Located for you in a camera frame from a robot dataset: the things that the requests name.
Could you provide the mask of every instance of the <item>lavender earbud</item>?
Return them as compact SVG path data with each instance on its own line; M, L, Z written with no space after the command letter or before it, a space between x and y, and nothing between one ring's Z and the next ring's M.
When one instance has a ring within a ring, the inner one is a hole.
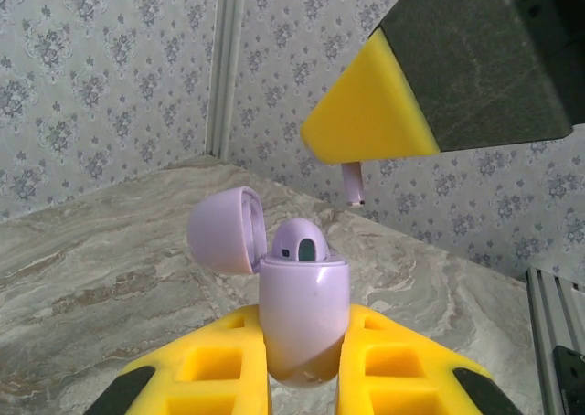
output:
M267 254L260 198L235 188L197 204L187 241L212 271L260 275L260 323L276 380L307 388L337 375L349 325L349 265L313 222L284 221Z

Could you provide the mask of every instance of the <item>open case lid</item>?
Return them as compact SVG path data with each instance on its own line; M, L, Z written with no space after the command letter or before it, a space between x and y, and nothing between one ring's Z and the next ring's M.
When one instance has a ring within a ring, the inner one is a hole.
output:
M193 258L225 274L253 274L267 252L260 197L247 186L214 194L197 203L187 223Z

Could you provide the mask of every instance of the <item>yellow gripper jaw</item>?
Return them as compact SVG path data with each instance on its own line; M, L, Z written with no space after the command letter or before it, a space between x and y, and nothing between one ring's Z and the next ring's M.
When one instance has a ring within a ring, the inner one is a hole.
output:
M85 415L271 415L258 306L130 363ZM521 415L490 374L423 335L351 305L336 415Z

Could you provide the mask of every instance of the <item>floral wallpaper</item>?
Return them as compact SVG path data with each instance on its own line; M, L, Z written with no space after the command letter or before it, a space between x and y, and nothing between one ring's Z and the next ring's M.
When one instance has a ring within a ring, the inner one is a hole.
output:
M0 221L202 154L217 0L0 0Z
M338 167L299 127L397 0L246 0L229 155L340 207ZM367 206L394 229L506 275L585 282L585 127L567 139L365 164Z

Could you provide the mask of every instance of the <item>gray marble table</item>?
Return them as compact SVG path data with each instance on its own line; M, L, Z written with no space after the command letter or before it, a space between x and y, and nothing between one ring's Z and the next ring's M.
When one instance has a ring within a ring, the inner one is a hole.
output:
M525 413L542 413L526 287L350 212L210 158L151 173L0 225L0 413L81 414L130 360L244 304L258 280L191 261L202 198L261 196L269 240L306 217L352 266L352 300L487 367ZM333 413L334 385L272 383L275 414Z

